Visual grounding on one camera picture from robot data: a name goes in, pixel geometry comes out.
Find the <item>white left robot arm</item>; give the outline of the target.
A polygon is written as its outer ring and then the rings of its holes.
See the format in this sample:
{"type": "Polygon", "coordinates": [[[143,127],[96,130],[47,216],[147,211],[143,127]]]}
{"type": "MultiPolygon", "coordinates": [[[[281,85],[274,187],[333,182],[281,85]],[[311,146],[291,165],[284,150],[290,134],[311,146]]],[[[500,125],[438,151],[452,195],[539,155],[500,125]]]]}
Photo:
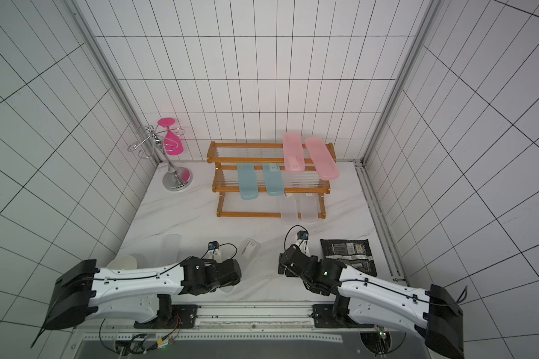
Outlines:
{"type": "Polygon", "coordinates": [[[173,296],[200,296],[239,284],[237,260],[187,257],[169,266],[145,269],[97,267],[83,260],[55,281],[43,329],[72,328],[86,320],[133,320],[139,327],[166,328],[173,296]]]}

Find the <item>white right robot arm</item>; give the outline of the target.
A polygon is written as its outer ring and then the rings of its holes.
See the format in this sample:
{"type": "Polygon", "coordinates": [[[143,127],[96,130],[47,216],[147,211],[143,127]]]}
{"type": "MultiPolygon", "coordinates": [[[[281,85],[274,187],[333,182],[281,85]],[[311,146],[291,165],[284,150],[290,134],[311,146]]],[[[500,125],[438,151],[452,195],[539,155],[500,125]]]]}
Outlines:
{"type": "Polygon", "coordinates": [[[384,328],[423,339],[446,358],[464,358],[464,312],[447,289],[405,287],[367,275],[338,260],[304,254],[297,245],[279,256],[278,272],[300,278],[310,292],[333,296],[330,305],[314,305],[317,328],[384,328]]]}

